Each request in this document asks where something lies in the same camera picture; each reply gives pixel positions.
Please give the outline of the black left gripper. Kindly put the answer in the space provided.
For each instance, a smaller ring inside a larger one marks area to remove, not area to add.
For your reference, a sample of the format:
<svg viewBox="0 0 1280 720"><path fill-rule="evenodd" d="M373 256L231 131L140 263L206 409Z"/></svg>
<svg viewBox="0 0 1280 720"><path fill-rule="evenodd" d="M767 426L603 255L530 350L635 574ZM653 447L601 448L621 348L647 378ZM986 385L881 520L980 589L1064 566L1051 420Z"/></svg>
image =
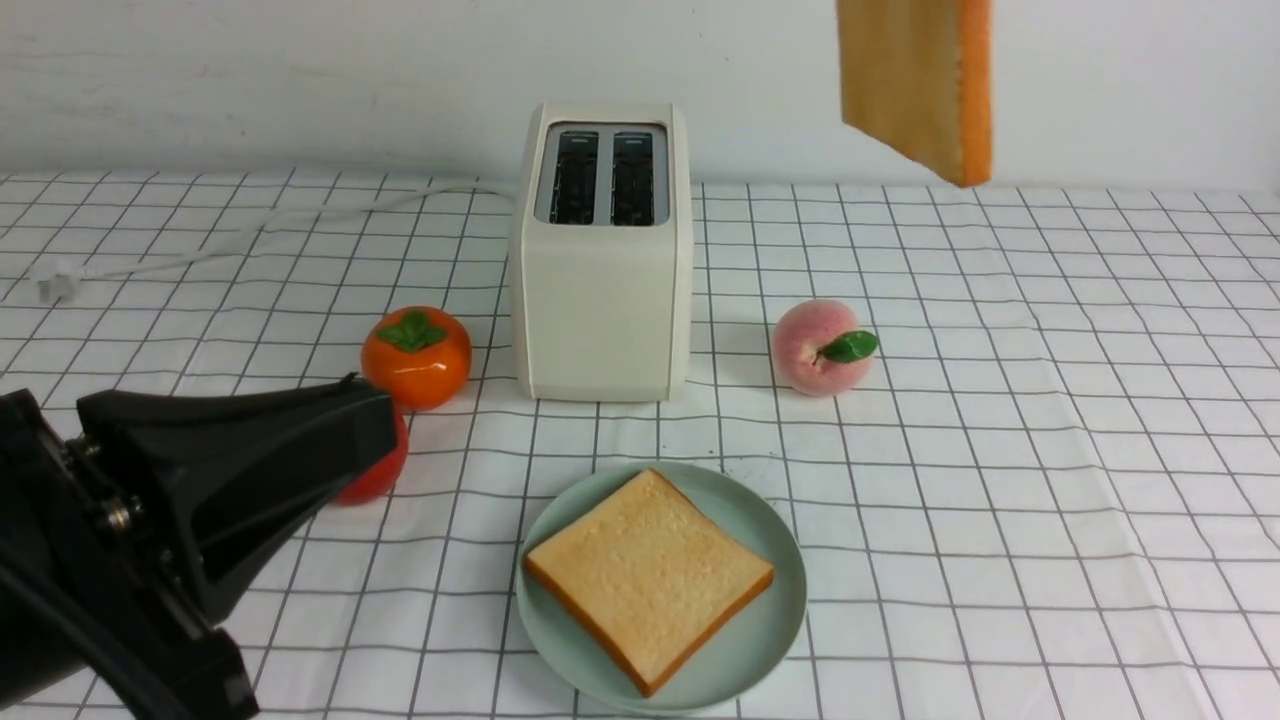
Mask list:
<svg viewBox="0 0 1280 720"><path fill-rule="evenodd" d="M276 551L399 443L366 380L232 396L105 389L79 398L76 459L99 525L209 621ZM184 633L110 566L35 396L3 396L3 706L93 669L137 719L251 719L241 652Z"/></svg>

